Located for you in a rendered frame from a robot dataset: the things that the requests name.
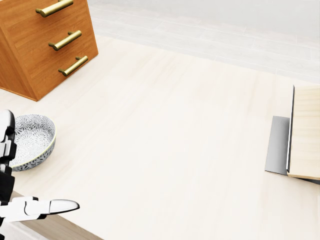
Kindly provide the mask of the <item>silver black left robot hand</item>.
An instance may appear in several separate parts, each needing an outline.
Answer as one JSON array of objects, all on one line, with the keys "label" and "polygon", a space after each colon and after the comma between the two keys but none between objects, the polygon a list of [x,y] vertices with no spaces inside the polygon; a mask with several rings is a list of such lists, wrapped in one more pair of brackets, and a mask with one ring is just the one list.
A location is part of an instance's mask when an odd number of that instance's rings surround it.
[{"label": "silver black left robot hand", "polygon": [[9,166],[16,155],[15,119],[10,110],[0,110],[0,226],[3,222],[21,222],[45,219],[55,215],[74,211],[80,205],[72,200],[42,200],[33,196],[11,198],[15,178]]}]

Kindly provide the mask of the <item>grey white patterned bowl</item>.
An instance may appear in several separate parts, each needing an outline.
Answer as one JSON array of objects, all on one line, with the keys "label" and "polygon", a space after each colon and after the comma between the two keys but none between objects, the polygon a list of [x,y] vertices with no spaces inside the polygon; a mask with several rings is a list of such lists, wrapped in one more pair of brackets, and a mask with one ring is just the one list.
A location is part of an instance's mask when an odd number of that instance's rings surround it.
[{"label": "grey white patterned bowl", "polygon": [[15,158],[10,161],[14,172],[30,170],[43,163],[53,152],[57,137],[52,119],[41,114],[15,117]]}]

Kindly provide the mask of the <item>wooden drawer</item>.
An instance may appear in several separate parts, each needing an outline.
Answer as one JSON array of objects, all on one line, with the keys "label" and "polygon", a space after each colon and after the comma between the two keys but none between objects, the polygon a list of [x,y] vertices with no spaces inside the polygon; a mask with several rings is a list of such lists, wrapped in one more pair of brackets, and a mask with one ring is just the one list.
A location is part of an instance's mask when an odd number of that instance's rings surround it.
[{"label": "wooden drawer", "polygon": [[82,36],[92,36],[93,26],[87,0],[73,4],[47,17],[36,9],[49,7],[58,0],[0,0],[0,26],[8,33],[17,48],[57,43],[68,32],[80,30]]},{"label": "wooden drawer", "polygon": [[8,33],[31,78],[57,75],[76,58],[97,55],[97,45],[88,14],[43,18],[36,14],[8,26]]},{"label": "wooden drawer", "polygon": [[[58,51],[45,42],[22,53],[24,55],[21,59],[29,74],[30,86],[35,93],[35,100],[38,101],[94,58],[98,54],[98,48],[94,36],[83,35]],[[75,63],[75,57],[83,56],[87,56],[88,61],[69,76],[63,76],[58,71]]]}]

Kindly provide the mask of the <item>wooden cabinet with drawers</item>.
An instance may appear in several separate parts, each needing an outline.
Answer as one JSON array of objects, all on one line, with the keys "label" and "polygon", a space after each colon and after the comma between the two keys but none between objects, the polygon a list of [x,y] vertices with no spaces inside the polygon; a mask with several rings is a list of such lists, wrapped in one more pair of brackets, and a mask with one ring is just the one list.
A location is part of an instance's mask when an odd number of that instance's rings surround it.
[{"label": "wooden cabinet with drawers", "polygon": [[9,34],[0,26],[0,89],[35,100],[31,78]]}]

